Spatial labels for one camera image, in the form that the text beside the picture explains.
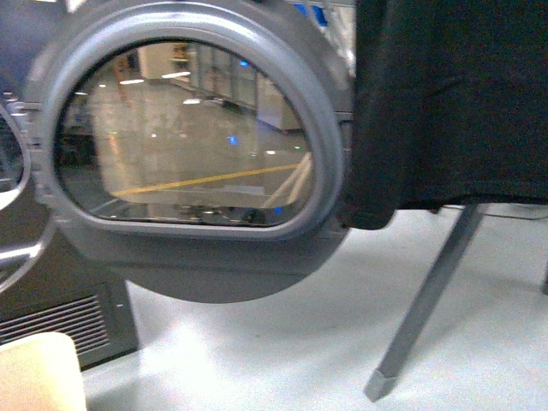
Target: metal stand leg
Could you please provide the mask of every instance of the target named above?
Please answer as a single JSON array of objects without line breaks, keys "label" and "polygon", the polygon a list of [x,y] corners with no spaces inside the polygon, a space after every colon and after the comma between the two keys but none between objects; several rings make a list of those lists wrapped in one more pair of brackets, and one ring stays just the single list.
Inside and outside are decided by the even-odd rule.
[{"label": "metal stand leg", "polygon": [[542,292],[548,295],[548,267],[546,267],[546,280],[545,280],[545,285],[542,288]]},{"label": "metal stand leg", "polygon": [[468,243],[480,225],[483,209],[482,205],[469,205],[456,222],[382,362],[365,388],[365,393],[371,401],[375,402],[387,396],[396,385],[398,374],[409,352],[419,338]]}]

